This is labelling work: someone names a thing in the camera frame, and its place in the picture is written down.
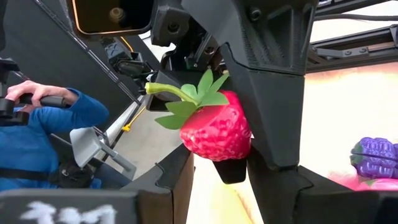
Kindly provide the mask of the black backdrop panel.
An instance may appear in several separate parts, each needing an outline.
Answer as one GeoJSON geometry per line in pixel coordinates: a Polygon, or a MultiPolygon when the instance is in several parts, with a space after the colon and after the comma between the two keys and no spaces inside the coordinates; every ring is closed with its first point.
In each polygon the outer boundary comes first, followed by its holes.
{"type": "Polygon", "coordinates": [[[107,129],[138,98],[137,85],[127,76],[118,78],[126,85],[128,96],[106,74],[102,64],[108,58],[99,42],[87,41],[88,49],[73,40],[68,21],[58,0],[41,0],[52,19],[34,0],[8,0],[4,17],[6,48],[0,57],[14,59],[31,80],[47,85],[72,87],[96,98],[109,109],[107,129]]]}

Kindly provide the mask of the person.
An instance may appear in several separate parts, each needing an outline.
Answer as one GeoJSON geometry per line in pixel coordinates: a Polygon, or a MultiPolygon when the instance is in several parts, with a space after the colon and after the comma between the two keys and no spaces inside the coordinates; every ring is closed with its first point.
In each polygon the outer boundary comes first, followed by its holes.
{"type": "Polygon", "coordinates": [[[25,126],[0,126],[0,191],[11,189],[100,189],[99,179],[76,169],[70,162],[61,163],[49,136],[89,128],[105,122],[108,109],[98,100],[78,90],[69,105],[60,96],[44,96],[39,108],[32,110],[25,126]]]}

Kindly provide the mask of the person's hand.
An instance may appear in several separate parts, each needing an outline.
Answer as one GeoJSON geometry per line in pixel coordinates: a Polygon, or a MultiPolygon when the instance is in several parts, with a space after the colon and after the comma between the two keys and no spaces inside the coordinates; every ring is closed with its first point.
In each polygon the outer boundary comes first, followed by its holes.
{"type": "Polygon", "coordinates": [[[43,85],[32,81],[25,81],[18,85],[11,86],[7,89],[6,99],[12,101],[19,101],[21,95],[31,93],[32,104],[25,105],[21,111],[30,113],[32,110],[41,107],[40,99],[44,96],[60,96],[63,97],[67,104],[72,105],[78,99],[74,92],[59,86],[43,85]]]}

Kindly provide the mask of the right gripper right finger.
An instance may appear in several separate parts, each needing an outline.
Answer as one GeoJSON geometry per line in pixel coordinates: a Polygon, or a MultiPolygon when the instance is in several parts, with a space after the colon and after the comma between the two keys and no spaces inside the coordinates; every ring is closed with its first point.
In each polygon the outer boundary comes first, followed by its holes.
{"type": "Polygon", "coordinates": [[[356,192],[303,166],[271,170],[256,150],[248,175],[265,224],[398,224],[398,191],[356,192]]]}

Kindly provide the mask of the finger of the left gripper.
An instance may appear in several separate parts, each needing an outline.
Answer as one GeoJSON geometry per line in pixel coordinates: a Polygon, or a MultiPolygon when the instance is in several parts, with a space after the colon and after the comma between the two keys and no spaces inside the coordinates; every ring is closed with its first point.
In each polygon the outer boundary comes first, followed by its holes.
{"type": "Polygon", "coordinates": [[[237,184],[246,179],[247,159],[227,159],[213,162],[217,173],[225,184],[237,184]]]}
{"type": "Polygon", "coordinates": [[[299,163],[304,76],[318,0],[183,0],[217,41],[271,169],[299,163]]]}

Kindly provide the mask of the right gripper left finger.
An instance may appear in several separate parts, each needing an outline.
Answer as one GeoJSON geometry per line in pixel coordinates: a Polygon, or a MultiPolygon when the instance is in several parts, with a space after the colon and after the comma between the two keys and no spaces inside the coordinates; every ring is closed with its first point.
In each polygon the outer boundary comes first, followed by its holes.
{"type": "Polygon", "coordinates": [[[193,173],[193,154],[179,146],[119,190],[10,190],[0,193],[0,224],[185,224],[193,173]]]}

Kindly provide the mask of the long-stemmed toy strawberry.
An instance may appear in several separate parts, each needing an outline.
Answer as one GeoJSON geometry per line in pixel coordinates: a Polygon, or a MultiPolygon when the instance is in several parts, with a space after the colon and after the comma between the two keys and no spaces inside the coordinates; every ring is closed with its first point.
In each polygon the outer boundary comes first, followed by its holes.
{"type": "Polygon", "coordinates": [[[189,151],[215,162],[243,159],[251,148],[252,132],[237,94],[221,89],[228,78],[229,74],[225,73],[214,80],[213,72],[208,69],[197,86],[145,85],[147,94],[168,92],[180,98],[166,103],[171,114],[155,121],[166,129],[179,130],[180,139],[189,151]]]}

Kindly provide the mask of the purple toy grapes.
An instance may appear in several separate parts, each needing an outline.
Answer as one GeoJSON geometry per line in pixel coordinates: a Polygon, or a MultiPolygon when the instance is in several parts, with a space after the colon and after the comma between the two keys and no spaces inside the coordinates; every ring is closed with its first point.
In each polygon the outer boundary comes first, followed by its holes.
{"type": "Polygon", "coordinates": [[[398,144],[384,138],[362,138],[351,150],[351,165],[369,179],[398,179],[398,144]]]}

